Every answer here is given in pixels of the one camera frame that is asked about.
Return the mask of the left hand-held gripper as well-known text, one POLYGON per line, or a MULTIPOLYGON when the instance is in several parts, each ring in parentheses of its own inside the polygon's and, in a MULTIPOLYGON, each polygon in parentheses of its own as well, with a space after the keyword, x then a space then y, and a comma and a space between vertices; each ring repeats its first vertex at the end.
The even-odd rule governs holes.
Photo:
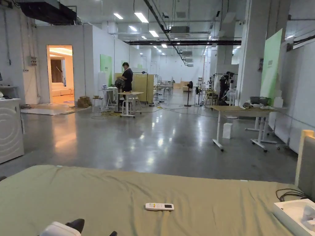
MULTIPOLYGON (((62 224, 59 222, 52 222, 48 225, 39 236, 81 236, 80 231, 83 231, 85 225, 84 219, 76 219, 72 222, 62 224)), ((110 236, 117 236, 118 233, 113 231, 110 236)))

